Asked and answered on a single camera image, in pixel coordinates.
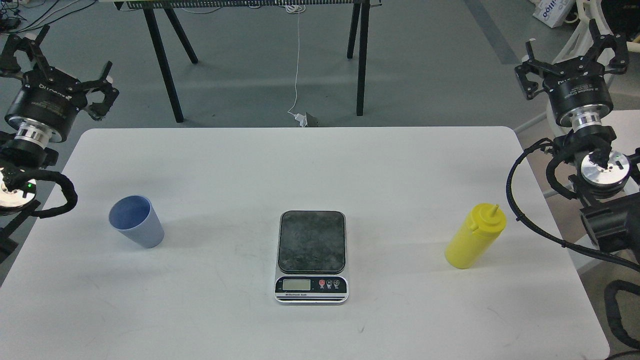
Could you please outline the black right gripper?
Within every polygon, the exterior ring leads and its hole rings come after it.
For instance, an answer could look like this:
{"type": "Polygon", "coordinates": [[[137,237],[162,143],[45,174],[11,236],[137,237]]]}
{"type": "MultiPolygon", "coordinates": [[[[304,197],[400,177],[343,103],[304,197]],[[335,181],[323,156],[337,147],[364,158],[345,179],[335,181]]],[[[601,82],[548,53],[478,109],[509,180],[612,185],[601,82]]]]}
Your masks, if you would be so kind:
{"type": "Polygon", "coordinates": [[[546,92],[556,125],[572,127],[572,121],[582,113],[597,113],[605,117],[614,110],[605,75],[624,75],[630,64],[626,37],[622,33],[601,34],[597,21],[589,21],[592,45],[579,55],[573,70],[579,75],[560,79],[555,64],[535,59],[533,40],[526,41],[526,59],[514,68],[519,88],[527,101],[546,92]],[[608,50],[611,58],[601,63],[599,58],[608,50]]]}

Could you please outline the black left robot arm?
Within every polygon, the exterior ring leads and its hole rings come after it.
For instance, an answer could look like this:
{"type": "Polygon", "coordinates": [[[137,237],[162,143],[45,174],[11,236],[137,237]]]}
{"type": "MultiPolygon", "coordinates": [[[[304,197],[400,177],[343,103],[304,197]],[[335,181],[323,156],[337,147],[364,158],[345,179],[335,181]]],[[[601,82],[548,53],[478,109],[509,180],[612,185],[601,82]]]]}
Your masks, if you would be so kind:
{"type": "Polygon", "coordinates": [[[1,133],[1,214],[13,216],[1,228],[2,261],[18,247],[11,235],[27,218],[56,217],[77,205],[71,180],[50,169],[57,164],[58,152],[49,144],[66,141],[81,111],[102,120],[119,95],[109,78],[110,61],[98,79],[87,81],[51,66],[41,50],[48,30],[44,25],[34,39],[13,34],[1,52],[1,76],[18,79],[22,85],[4,117],[14,133],[1,133]],[[38,182],[57,184],[65,203],[40,209],[35,198],[38,182]]]}

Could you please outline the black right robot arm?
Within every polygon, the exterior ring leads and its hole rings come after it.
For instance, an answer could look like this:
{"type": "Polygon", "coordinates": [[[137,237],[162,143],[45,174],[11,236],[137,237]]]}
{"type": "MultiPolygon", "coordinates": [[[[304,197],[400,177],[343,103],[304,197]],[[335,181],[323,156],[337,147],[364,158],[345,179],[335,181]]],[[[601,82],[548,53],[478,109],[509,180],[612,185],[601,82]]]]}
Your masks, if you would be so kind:
{"type": "Polygon", "coordinates": [[[553,64],[535,59],[531,42],[525,44],[527,59],[514,69],[520,88],[527,100],[546,93],[556,124],[569,132],[554,139],[544,137],[519,155],[506,178],[506,199],[516,220],[536,234],[580,255],[638,272],[637,261],[616,252],[629,250],[639,257],[639,194],[617,197],[629,180],[639,182],[639,151],[615,150],[615,130],[602,123],[614,108],[605,75],[623,75],[629,65],[626,37],[601,34],[595,19],[589,21],[589,33],[592,45],[585,54],[553,64]],[[536,150],[551,155],[545,169],[551,189],[582,204],[580,219],[593,248],[542,230],[516,203],[515,172],[536,150]]]}

